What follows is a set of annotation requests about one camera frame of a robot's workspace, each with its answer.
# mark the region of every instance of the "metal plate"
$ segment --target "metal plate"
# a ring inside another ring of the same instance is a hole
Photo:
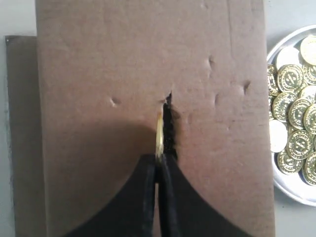
[[[301,41],[309,36],[316,35],[316,25],[300,28],[282,39],[268,54],[268,64],[275,64],[276,56],[285,47],[299,46]],[[316,187],[307,185],[303,180],[301,172],[298,174],[285,175],[279,171],[275,154],[272,153],[272,167],[274,173],[274,184],[290,198],[309,206],[316,206]]]

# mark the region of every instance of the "cut slit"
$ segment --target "cut slit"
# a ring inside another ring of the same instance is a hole
[[[175,129],[174,120],[172,117],[172,94],[170,93],[163,104],[163,153],[172,155],[176,160],[178,159],[175,145]]]

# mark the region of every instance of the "cardboard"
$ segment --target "cardboard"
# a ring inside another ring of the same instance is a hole
[[[36,37],[6,37],[16,237],[45,237],[45,197]]]
[[[37,21],[50,237],[155,151],[171,91],[188,180],[234,224],[274,236],[261,0],[38,0]]]

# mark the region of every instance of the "pile of coins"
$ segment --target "pile of coins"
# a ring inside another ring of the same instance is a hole
[[[283,48],[268,65],[271,151],[279,170],[316,186],[316,36]]]

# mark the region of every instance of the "white background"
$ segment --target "white background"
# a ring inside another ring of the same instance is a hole
[[[265,0],[268,51],[287,34],[316,24],[315,0]],[[0,0],[0,236],[15,237],[8,148],[5,35],[35,35],[34,0]],[[275,189],[276,236],[316,236],[316,208]]]

